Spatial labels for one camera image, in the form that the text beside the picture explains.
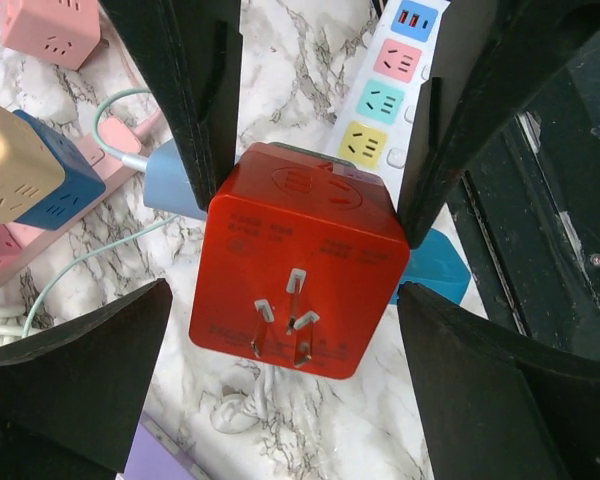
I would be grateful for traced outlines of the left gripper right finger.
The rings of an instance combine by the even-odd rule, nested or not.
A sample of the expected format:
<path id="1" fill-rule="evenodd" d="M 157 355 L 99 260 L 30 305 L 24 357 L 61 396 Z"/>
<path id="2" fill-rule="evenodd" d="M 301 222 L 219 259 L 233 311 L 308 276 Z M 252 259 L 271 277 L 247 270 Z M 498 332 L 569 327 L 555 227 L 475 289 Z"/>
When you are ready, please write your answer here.
<path id="1" fill-rule="evenodd" d="M 436 478 L 600 479 L 600 362 L 414 283 L 398 315 Z"/>

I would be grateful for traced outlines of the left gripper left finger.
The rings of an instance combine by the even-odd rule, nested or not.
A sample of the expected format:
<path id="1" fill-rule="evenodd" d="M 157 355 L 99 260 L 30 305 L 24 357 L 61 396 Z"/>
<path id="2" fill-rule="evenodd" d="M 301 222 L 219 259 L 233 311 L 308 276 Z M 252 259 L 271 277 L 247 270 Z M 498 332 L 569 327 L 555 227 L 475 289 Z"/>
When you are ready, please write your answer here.
<path id="1" fill-rule="evenodd" d="M 164 279 L 0 347 L 0 479 L 113 479 L 168 323 Z"/>

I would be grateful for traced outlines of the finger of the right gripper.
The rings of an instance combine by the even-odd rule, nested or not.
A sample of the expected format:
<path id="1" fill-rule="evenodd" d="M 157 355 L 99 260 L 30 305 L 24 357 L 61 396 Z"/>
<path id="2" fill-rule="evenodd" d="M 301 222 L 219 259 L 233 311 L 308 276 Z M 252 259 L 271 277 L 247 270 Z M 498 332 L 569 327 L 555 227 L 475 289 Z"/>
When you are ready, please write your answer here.
<path id="1" fill-rule="evenodd" d="M 422 243 L 469 163 L 600 30 L 600 0 L 453 1 L 422 85 L 397 214 Z"/>
<path id="2" fill-rule="evenodd" d="M 243 38 L 232 0 L 101 0 L 169 125 L 197 204 L 233 168 Z"/>

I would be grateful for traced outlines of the pink cube socket adapter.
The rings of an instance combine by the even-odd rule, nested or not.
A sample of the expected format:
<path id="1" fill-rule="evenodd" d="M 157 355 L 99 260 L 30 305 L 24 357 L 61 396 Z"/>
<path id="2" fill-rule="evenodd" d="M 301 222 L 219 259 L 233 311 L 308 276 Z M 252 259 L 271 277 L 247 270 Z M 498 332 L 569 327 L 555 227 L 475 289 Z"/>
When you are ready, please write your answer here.
<path id="1" fill-rule="evenodd" d="M 2 45 L 70 70 L 109 46 L 97 0 L 1 0 Z"/>

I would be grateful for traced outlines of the white power strip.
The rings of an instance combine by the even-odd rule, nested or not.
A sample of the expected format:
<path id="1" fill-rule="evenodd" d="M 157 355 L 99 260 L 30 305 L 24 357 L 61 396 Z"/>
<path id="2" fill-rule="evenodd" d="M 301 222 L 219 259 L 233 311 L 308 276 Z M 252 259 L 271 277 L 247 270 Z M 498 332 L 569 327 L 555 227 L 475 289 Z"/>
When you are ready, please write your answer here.
<path id="1" fill-rule="evenodd" d="M 326 151 L 380 176 L 396 197 L 421 85 L 448 1 L 391 0 L 338 113 Z"/>

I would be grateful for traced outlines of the red cube socket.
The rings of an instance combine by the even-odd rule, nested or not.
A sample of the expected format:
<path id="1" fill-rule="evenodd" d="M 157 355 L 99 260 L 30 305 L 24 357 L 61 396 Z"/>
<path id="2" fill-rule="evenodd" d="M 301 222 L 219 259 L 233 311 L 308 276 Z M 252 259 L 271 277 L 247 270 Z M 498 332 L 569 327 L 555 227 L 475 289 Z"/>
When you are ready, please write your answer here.
<path id="1" fill-rule="evenodd" d="M 216 352 L 349 378 L 409 256 L 379 176 L 255 143 L 208 209 L 190 339 Z"/>

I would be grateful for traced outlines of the dark green cube socket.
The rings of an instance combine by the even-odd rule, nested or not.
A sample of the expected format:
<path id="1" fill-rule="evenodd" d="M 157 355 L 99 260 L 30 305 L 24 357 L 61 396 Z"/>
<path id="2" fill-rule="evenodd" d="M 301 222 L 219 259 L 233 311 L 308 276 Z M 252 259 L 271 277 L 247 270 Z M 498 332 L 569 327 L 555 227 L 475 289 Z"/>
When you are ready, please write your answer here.
<path id="1" fill-rule="evenodd" d="M 346 166 L 346 167 L 349 167 L 349 168 L 357 169 L 357 166 L 354 163 L 352 163 L 352 162 L 350 162 L 348 160 L 343 160 L 343 159 L 340 159 L 340 158 L 337 158 L 337 157 L 334 157 L 334 156 L 330 156 L 330 155 L 326 155 L 324 153 L 320 153 L 320 152 L 317 152 L 317 151 L 308 150 L 308 149 L 305 149 L 305 148 L 293 146 L 293 145 L 282 143 L 282 142 L 270 142 L 269 145 L 280 147 L 280 148 L 284 148 L 284 149 L 287 149 L 287 150 L 290 150 L 290 151 L 293 151 L 293 152 L 297 152 L 297 153 L 300 153 L 300 154 L 304 154 L 304 155 L 309 155 L 309 156 L 312 156 L 312 157 L 316 157 L 316 158 L 319 158 L 319 159 L 324 160 L 324 161 L 329 161 L 331 163 L 337 163 L 337 164 L 340 164 L 340 165 L 343 165 L 343 166 Z"/>

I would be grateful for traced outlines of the dark blue cube socket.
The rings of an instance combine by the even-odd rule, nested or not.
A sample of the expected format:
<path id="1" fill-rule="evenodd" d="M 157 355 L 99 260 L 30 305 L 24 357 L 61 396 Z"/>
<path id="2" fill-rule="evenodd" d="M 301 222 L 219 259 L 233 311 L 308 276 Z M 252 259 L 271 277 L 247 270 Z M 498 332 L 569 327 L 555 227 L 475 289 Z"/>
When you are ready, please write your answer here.
<path id="1" fill-rule="evenodd" d="M 15 222 L 44 230 L 58 230 L 106 190 L 106 185 L 76 145 L 23 110 L 13 113 L 27 122 L 63 167 L 62 184 L 18 217 Z"/>

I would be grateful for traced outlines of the purple usb power strip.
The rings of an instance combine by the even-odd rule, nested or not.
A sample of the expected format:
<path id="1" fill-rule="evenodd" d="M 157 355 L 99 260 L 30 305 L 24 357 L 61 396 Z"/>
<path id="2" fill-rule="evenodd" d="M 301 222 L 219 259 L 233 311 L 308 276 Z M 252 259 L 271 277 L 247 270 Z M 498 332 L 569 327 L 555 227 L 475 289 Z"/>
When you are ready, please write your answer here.
<path id="1" fill-rule="evenodd" d="M 126 480 L 210 480 L 178 444 L 142 412 L 124 471 Z"/>

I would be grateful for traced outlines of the light blue usb charger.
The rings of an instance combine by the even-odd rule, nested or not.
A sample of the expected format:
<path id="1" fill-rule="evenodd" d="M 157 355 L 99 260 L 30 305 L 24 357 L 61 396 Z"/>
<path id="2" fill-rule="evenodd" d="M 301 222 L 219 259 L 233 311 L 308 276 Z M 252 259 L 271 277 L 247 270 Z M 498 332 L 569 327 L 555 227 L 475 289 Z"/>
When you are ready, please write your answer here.
<path id="1" fill-rule="evenodd" d="M 207 213 L 198 206 L 173 139 L 159 146 L 148 157 L 143 200 L 148 208 L 206 220 Z"/>

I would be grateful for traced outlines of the pink flat adapter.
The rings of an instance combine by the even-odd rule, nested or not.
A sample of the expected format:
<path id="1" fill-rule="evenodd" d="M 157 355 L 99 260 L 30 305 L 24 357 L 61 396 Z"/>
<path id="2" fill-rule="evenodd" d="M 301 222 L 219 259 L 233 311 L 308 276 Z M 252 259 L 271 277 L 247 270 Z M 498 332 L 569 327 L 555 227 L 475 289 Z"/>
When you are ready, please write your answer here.
<path id="1" fill-rule="evenodd" d="M 61 134 L 53 138 L 57 145 L 68 144 L 68 153 L 85 160 L 89 176 L 99 177 L 100 189 L 94 190 L 95 184 L 70 166 L 65 182 L 27 212 L 24 222 L 0 224 L 0 288 L 135 174 L 90 134 L 77 142 Z"/>

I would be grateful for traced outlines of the beige cube adapter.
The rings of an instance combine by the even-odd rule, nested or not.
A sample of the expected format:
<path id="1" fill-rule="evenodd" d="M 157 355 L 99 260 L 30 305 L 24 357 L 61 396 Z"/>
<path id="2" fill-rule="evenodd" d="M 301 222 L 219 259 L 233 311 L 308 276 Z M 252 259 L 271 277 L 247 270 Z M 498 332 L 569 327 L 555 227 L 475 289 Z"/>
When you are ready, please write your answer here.
<path id="1" fill-rule="evenodd" d="M 64 168 L 34 129 L 0 106 L 0 224 L 17 220 L 64 180 Z"/>

